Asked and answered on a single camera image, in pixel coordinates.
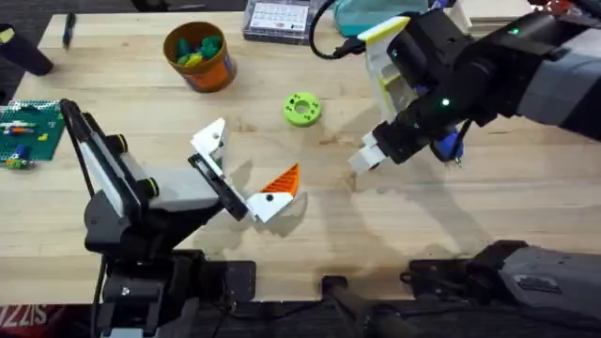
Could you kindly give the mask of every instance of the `wooden tabletop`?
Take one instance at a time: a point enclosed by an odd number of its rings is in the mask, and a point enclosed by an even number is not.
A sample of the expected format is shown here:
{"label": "wooden tabletop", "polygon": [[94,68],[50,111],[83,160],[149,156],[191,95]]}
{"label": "wooden tabletop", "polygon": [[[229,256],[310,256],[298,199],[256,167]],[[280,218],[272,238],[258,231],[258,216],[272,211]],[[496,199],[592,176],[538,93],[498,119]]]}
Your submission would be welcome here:
{"label": "wooden tabletop", "polygon": [[[191,91],[162,56],[167,33],[191,21],[221,27],[238,64],[218,93]],[[181,244],[254,260],[258,300],[315,299],[325,274],[366,296],[403,297],[410,259],[469,256],[502,238],[601,254],[601,146],[584,138],[500,117],[468,134],[463,169],[425,150],[354,179],[347,159],[379,117],[362,56],[324,61],[308,47],[245,41],[241,13],[80,15],[65,52],[64,22],[54,16],[40,43],[55,71],[25,75],[15,99],[75,100],[125,134],[138,161],[162,166],[187,166],[192,135],[224,117],[225,171],[246,192],[300,164],[282,217],[261,225],[223,212]],[[340,42],[327,20],[317,38],[323,49]],[[296,91],[323,103],[309,129],[282,118]],[[87,201],[67,135],[38,169],[0,171],[0,303],[91,301],[100,260],[83,244]]]}

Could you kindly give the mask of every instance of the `clear plastic box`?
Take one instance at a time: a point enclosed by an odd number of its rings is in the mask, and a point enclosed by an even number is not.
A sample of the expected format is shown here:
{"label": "clear plastic box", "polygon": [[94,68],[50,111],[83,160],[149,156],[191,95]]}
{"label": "clear plastic box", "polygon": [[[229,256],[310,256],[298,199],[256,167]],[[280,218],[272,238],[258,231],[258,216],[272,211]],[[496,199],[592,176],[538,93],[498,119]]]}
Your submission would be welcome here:
{"label": "clear plastic box", "polygon": [[309,29],[323,0],[249,0],[244,11],[244,38],[309,44]]}

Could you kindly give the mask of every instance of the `green lego baseplate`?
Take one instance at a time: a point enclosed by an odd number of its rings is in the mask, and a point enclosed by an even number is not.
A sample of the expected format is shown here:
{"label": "green lego baseplate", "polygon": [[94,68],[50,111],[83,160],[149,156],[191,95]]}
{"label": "green lego baseplate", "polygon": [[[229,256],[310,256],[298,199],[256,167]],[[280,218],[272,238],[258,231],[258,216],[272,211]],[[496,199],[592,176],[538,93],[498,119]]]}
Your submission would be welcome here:
{"label": "green lego baseplate", "polygon": [[19,120],[35,123],[33,133],[6,135],[0,128],[0,160],[8,159],[17,145],[31,148],[28,160],[49,161],[65,128],[58,100],[15,100],[0,114],[0,123]]}

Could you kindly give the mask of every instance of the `orange triangular block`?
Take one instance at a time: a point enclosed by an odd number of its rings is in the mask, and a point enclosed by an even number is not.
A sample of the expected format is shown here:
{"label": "orange triangular block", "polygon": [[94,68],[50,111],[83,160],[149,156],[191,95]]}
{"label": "orange triangular block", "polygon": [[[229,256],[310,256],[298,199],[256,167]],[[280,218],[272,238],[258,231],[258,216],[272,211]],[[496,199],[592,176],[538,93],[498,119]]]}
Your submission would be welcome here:
{"label": "orange triangular block", "polygon": [[295,163],[285,173],[263,188],[261,192],[290,192],[297,195],[299,189],[299,164]]}

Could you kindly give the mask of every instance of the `cable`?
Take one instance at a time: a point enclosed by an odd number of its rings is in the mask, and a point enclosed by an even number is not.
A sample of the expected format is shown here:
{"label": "cable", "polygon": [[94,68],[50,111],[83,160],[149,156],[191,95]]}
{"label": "cable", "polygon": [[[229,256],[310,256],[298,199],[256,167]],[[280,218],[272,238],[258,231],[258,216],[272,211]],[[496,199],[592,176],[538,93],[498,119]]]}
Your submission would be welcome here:
{"label": "cable", "polygon": [[595,0],[572,0],[576,6],[582,8],[596,19],[601,19],[601,4]]}
{"label": "cable", "polygon": [[512,309],[495,309],[495,308],[483,308],[483,307],[454,307],[440,310],[424,310],[424,311],[410,311],[410,312],[401,312],[399,313],[403,318],[411,318],[416,316],[424,316],[424,315],[446,315],[446,314],[454,314],[454,313],[490,313],[490,314],[502,314],[502,315],[515,315],[521,318],[546,323],[549,325],[562,327],[569,330],[585,330],[595,333],[601,333],[601,326],[595,325],[580,325],[580,324],[572,324],[561,320],[544,318],[538,315],[530,315],[521,312],[520,310],[512,310]]}
{"label": "cable", "polygon": [[[75,105],[74,102],[68,102],[66,104]],[[82,154],[82,149],[79,148],[79,144],[77,142],[77,138],[73,132],[72,121],[70,119],[70,115],[65,116],[63,114],[63,118],[65,118],[65,126],[67,127],[67,133],[69,134],[69,138],[71,139],[71,143],[73,144],[73,149],[75,150],[75,155],[77,156],[77,162],[79,162],[79,166],[82,169],[82,174],[84,175],[85,186],[87,187],[87,192],[90,195],[90,198],[94,196],[94,185],[92,184],[92,180],[90,179],[90,174],[87,171],[87,166],[85,166],[84,155]],[[92,309],[90,311],[90,338],[96,338],[98,336],[97,327],[98,327],[98,308],[100,305],[100,292],[102,290],[102,284],[104,283],[104,275],[106,274],[106,257],[102,255],[100,257],[100,268],[98,272],[98,278],[96,280],[96,287],[94,289],[94,298],[92,300]]]}
{"label": "cable", "polygon": [[317,23],[326,9],[328,9],[335,1],[336,0],[326,0],[326,2],[324,2],[317,10],[316,16],[311,22],[311,27],[309,27],[309,46],[311,47],[311,51],[325,60],[337,60],[348,54],[361,54],[365,52],[365,43],[356,37],[347,38],[345,43],[342,46],[337,47],[332,54],[324,54],[318,50],[315,42]]}
{"label": "cable", "polygon": [[324,300],[320,300],[317,302],[312,302],[306,305],[302,305],[299,306],[296,309],[290,310],[287,313],[283,314],[283,315],[275,315],[272,317],[261,317],[261,316],[250,316],[250,315],[234,315],[234,314],[230,314],[227,312],[226,309],[220,307],[219,305],[213,303],[213,306],[215,306],[215,308],[217,310],[219,310],[219,312],[221,312],[223,315],[229,315],[230,317],[239,320],[239,321],[248,321],[248,322],[271,322],[271,321],[276,321],[276,320],[280,320],[280,319],[284,319],[287,318],[291,315],[295,315],[295,314],[299,314],[305,311],[309,311],[309,310],[313,310],[316,307],[322,305],[324,303]]}
{"label": "cable", "polygon": [[469,119],[463,124],[463,126],[461,126],[461,130],[459,131],[459,134],[457,135],[457,138],[455,139],[455,142],[453,143],[453,147],[451,148],[451,153],[449,154],[447,161],[450,161],[457,157],[457,153],[459,152],[459,147],[463,143],[463,139],[466,137],[466,134],[468,133],[468,130],[470,129],[471,122],[472,122],[472,120]]}
{"label": "cable", "polygon": [[319,22],[319,19],[321,18],[323,13],[335,1],[336,0],[326,0],[326,2],[324,2],[323,5],[321,5],[321,7],[317,10],[316,16],[313,18],[313,21],[311,22],[311,27],[309,28],[309,46],[311,46],[311,50],[313,51],[313,53],[315,55],[321,57],[322,59],[326,59],[326,60],[335,60],[336,57],[334,57],[334,55],[324,54],[317,49],[316,43],[315,43],[316,27],[317,27],[317,23]]}
{"label": "cable", "polygon": [[225,319],[227,318],[228,314],[222,314],[221,318],[219,318],[219,321],[217,322],[217,325],[215,326],[215,330],[213,330],[213,334],[211,334],[211,338],[216,338],[217,337],[217,333],[219,333],[219,329],[222,327],[223,322],[225,321]]}
{"label": "cable", "polygon": [[100,292],[102,290],[102,284],[104,283],[104,274],[106,273],[106,257],[104,254],[100,258],[100,269],[98,271],[98,278],[96,280],[96,287],[94,288],[94,299],[92,300],[92,310],[90,312],[90,338],[96,338],[98,336],[98,308],[100,304]]}
{"label": "cable", "polygon": [[79,166],[82,169],[82,174],[84,175],[85,186],[87,187],[87,192],[90,195],[90,198],[94,196],[94,186],[92,185],[92,180],[90,179],[90,174],[87,172],[87,167],[85,166],[84,155],[82,154],[82,149],[79,148],[79,144],[77,143],[77,138],[73,133],[73,126],[70,120],[70,116],[63,116],[65,118],[65,126],[67,127],[67,133],[69,134],[69,138],[71,139],[71,143],[73,144],[73,149],[75,149],[75,155],[77,156],[77,161],[79,162]]}

